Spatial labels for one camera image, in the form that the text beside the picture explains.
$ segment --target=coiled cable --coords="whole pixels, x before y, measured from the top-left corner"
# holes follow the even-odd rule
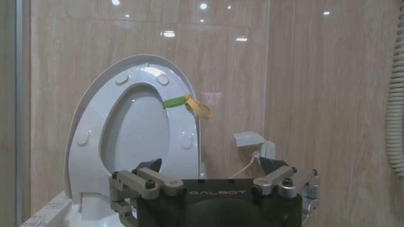
[[[386,111],[386,152],[392,171],[404,180],[403,113],[404,113],[404,2],[402,1],[392,78]]]

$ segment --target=beige marble wall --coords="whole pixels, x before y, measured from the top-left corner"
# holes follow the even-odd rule
[[[0,5],[0,225],[15,226],[15,3]]]
[[[384,155],[399,2],[271,3],[266,136],[279,158],[322,174],[307,226],[404,226],[404,185]]]
[[[80,97],[103,70],[136,54],[174,61],[214,109],[202,122],[211,177],[228,177],[248,163],[232,134],[263,133],[268,9],[270,0],[32,1],[32,213],[63,190]],[[162,36],[166,30],[176,37]],[[239,36],[247,42],[236,42]]]

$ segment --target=metal bracket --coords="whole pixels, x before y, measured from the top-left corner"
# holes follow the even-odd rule
[[[254,185],[259,189],[263,196],[271,195],[274,187],[282,182],[284,178],[294,175],[294,168],[290,166],[283,166],[278,168],[267,176],[255,178]]]
[[[119,220],[126,227],[138,227],[138,219],[132,214],[139,195],[144,200],[155,200],[160,196],[160,187],[168,196],[178,196],[184,191],[184,183],[164,177],[150,168],[132,173],[127,170],[115,172],[110,178],[111,208],[119,213]]]
[[[279,194],[292,199],[300,193],[303,197],[303,222],[320,204],[320,176],[316,170],[306,170],[283,180],[278,185]]]

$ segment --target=toilet lid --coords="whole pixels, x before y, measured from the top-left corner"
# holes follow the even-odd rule
[[[130,57],[103,72],[82,97],[70,130],[66,193],[76,202],[78,192],[72,190],[91,191],[91,186],[78,187],[87,183],[86,174],[103,172],[106,178],[114,171],[131,170],[155,158],[163,158],[162,169],[166,167],[168,174],[175,174],[171,170],[175,165],[184,165],[184,169],[194,167],[196,171],[191,175],[180,174],[180,178],[198,178],[199,119],[184,106],[168,109],[162,106],[163,101],[186,93],[195,97],[184,74],[162,57]],[[95,192],[108,195],[98,187]]]

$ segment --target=logo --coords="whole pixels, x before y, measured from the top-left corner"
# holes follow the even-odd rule
[[[247,191],[218,191],[218,192],[211,192],[211,191],[191,191],[190,195],[210,195],[210,196],[220,196],[220,195],[244,195],[247,194]]]

